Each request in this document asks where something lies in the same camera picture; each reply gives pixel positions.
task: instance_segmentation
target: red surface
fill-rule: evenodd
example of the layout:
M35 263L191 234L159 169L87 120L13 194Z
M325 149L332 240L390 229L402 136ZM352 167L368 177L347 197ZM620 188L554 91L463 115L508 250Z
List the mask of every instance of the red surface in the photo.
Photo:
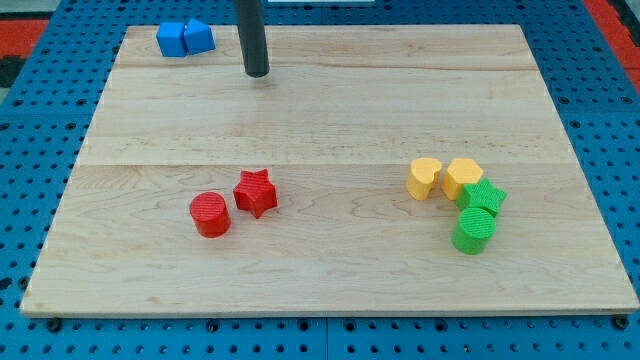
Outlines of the red surface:
M196 196L191 201L189 211L198 232L204 237L218 237L231 226L227 204L222 196L214 192Z
M609 46L618 61L627 71L637 91L640 91L640 48L631 40L629 30L620 22L618 11L607 0L584 0L600 31L607 38Z
M28 58L48 24L49 20L0 21L0 58Z
M256 219L266 210L278 206L276 188L269 181L267 169L255 173L242 171L240 183L233 189L233 196L238 209L250 211Z

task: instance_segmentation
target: green cylinder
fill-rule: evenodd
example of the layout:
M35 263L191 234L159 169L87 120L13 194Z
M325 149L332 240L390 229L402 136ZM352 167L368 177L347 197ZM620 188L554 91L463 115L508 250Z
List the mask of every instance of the green cylinder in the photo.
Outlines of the green cylinder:
M496 231L496 220L486 210L467 208L458 218L451 234L456 249L468 255L480 254Z

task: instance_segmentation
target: yellow block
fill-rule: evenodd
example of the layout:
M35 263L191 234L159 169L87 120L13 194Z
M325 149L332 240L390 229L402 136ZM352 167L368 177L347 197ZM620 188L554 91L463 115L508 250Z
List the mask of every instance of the yellow block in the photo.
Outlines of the yellow block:
M473 159L453 159L440 188L449 200L458 200L464 184L477 183L482 173L482 168Z
M416 200L425 200L440 178L442 163L438 159L420 158L411 162L407 191Z

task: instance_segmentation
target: blue cube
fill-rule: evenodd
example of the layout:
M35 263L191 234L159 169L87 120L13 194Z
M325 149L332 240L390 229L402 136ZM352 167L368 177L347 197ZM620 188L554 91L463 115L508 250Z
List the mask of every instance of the blue cube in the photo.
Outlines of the blue cube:
M191 55L216 48L211 28L196 19L189 20L187 29L184 31L184 40L187 43L187 50Z
M184 40L184 24L164 22L160 24L156 39L160 45L162 56L187 56L187 45Z

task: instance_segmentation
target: wooden surface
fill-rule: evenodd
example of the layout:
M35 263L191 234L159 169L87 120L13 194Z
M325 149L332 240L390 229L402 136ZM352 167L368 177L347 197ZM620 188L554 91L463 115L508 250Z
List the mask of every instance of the wooden surface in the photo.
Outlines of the wooden surface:
M244 75L237 33L162 58L121 46L26 291L34 317L480 316L638 308L519 27L268 28L272 72ZM439 187L408 166L472 157L506 190L478 256L449 238ZM279 207L235 209L269 168ZM191 199L232 225L200 237Z

